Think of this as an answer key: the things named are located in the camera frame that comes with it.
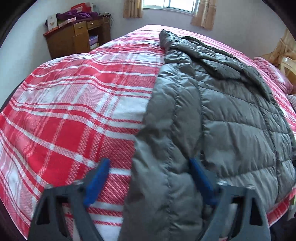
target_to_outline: window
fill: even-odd
[[[160,8],[194,12],[198,0],[144,0],[144,8]]]

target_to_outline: window frame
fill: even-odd
[[[199,0],[193,0],[195,1],[195,6],[194,6],[194,9],[193,11],[187,11],[187,10],[184,10],[184,9],[180,9],[180,8],[175,8],[175,7],[170,7],[170,0],[169,0],[169,6],[168,7],[165,7],[165,6],[159,6],[159,5],[145,5],[145,0],[143,0],[143,9],[160,9],[160,10],[167,10],[167,11],[173,11],[173,12],[180,12],[180,13],[185,13],[185,14],[189,14],[189,15],[192,15],[195,13],[197,7],[198,7],[198,3],[199,3]]]

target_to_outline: quilted jacket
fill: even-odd
[[[259,73],[201,41],[163,30],[165,64],[135,141],[120,241],[194,241],[203,201],[189,158],[230,185],[252,184],[266,211],[295,184],[295,139]]]

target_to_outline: metal bolt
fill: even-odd
[[[246,186],[247,189],[250,189],[250,190],[255,190],[256,187],[252,184],[249,184],[248,186]]]
[[[224,181],[224,180],[219,180],[217,182],[217,184],[220,185],[220,186],[227,186],[228,185],[227,181]]]
[[[53,188],[54,186],[52,185],[52,184],[46,184],[45,185],[45,187],[44,187],[44,189],[51,189],[51,188]]]
[[[81,181],[81,180],[75,180],[75,181],[73,182],[74,185],[80,185],[80,184],[82,184],[82,183],[83,183],[83,181]]]

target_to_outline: red and white plaid blanket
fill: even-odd
[[[296,114],[269,77],[241,52],[199,34],[149,25],[90,53],[49,61],[30,74],[0,114],[0,198],[25,237],[47,183],[70,184],[108,157],[110,175],[88,212],[105,241],[117,240],[134,135],[164,64],[162,29],[196,37],[257,68],[296,133]],[[295,193],[268,214],[270,224]],[[65,212],[73,239],[80,240],[69,208]]]

